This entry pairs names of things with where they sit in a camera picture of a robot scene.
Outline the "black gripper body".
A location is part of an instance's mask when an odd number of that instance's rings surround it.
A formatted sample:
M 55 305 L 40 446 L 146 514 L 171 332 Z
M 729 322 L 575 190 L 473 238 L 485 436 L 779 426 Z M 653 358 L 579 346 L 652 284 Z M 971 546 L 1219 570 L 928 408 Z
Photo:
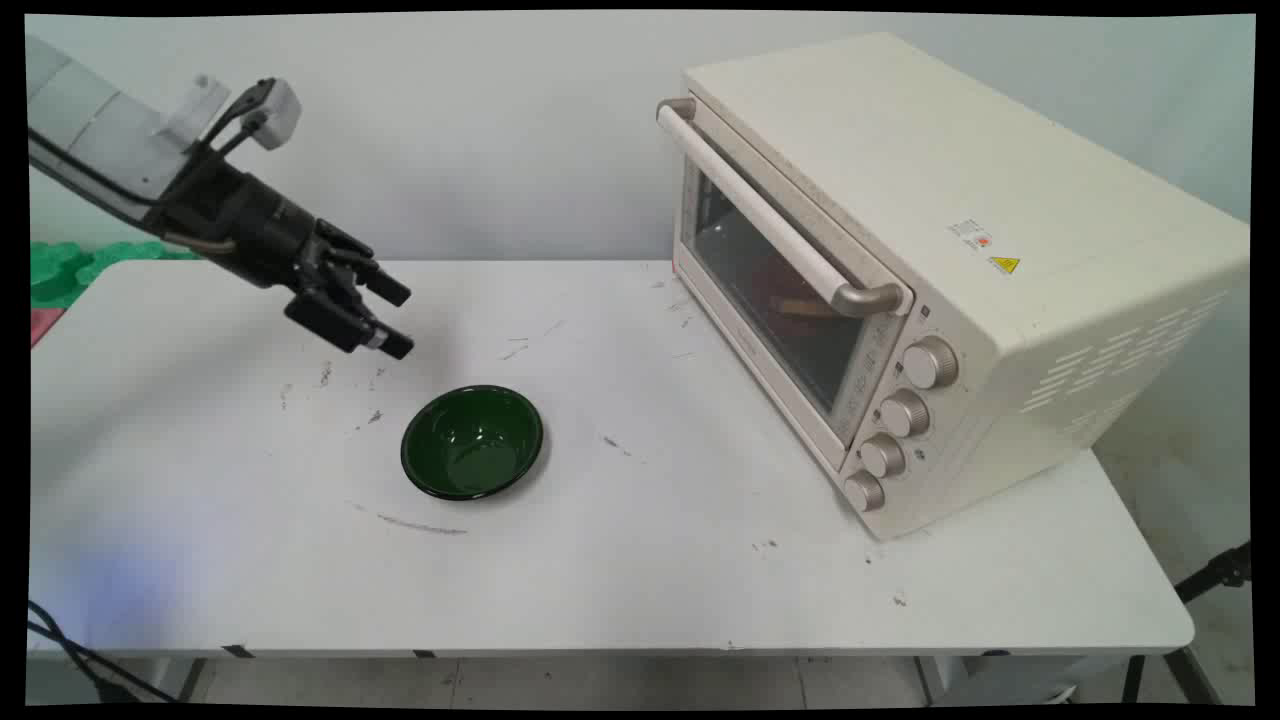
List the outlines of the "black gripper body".
M 148 232 L 196 242 L 198 254 L 259 288 L 293 292 L 328 266 L 374 272 L 374 251 L 225 158 L 201 149 L 148 209 Z

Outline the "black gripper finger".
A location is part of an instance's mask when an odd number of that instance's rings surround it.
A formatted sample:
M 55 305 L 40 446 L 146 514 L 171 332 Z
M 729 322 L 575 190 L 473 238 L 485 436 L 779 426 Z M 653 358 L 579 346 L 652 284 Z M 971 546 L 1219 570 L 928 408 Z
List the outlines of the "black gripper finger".
M 367 287 L 397 307 L 411 297 L 412 291 L 381 269 L 366 243 L 329 222 L 317 223 L 317 237 L 323 242 L 323 260 L 335 270 L 347 272 L 356 284 Z
M 415 347 L 412 338 L 378 320 L 364 305 L 334 299 L 325 290 L 300 291 L 284 315 L 347 354 L 370 348 L 403 359 Z

